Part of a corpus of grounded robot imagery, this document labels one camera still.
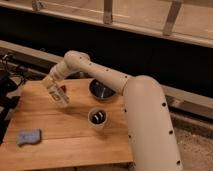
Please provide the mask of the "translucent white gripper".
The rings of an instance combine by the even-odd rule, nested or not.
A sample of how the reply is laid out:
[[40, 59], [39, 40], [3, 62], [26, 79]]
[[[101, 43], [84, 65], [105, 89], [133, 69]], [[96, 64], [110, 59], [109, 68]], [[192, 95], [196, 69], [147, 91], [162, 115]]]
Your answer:
[[69, 98], [64, 93], [64, 91], [57, 85], [53, 84], [47, 88], [49, 94], [53, 98], [53, 100], [60, 106], [60, 107], [67, 107], [69, 105]]

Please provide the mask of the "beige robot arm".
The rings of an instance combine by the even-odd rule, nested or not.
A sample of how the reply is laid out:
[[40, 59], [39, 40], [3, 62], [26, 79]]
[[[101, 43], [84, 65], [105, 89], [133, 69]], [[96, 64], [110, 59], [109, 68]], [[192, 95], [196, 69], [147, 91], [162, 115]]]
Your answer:
[[166, 98], [155, 79], [131, 76], [96, 64], [85, 53], [69, 51], [42, 80], [59, 105], [66, 107], [69, 98], [57, 82], [79, 71], [123, 96], [134, 171], [183, 171]]

